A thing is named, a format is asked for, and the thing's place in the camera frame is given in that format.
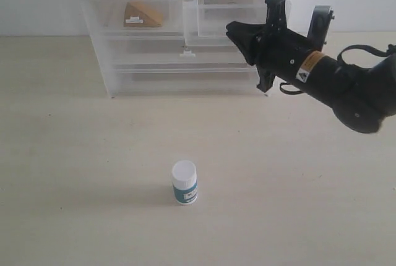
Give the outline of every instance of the table surface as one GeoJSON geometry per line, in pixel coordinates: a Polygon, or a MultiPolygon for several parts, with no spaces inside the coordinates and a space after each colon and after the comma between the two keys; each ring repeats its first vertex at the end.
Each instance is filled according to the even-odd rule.
{"type": "Polygon", "coordinates": [[[357,134],[277,88],[112,100],[87,37],[0,38],[0,75],[0,265],[395,265],[396,118],[357,134]]]}

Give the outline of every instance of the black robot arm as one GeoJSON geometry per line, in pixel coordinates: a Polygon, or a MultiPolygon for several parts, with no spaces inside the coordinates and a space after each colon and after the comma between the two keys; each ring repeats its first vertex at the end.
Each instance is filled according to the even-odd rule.
{"type": "Polygon", "coordinates": [[[262,25],[232,22],[228,38],[239,48],[246,62],[256,65],[260,82],[257,88],[267,92],[275,76],[283,79],[281,91],[289,95],[307,93],[331,107],[344,125],[360,133],[375,133],[382,121],[396,114],[396,47],[386,52],[371,46],[355,45],[343,50],[338,59],[322,53],[330,22],[329,6],[317,6],[308,36],[287,28],[285,0],[265,0],[267,21],[262,25]],[[386,58],[371,69],[347,64],[342,53],[363,49],[386,58]],[[298,91],[286,91],[293,85],[298,91]]]}

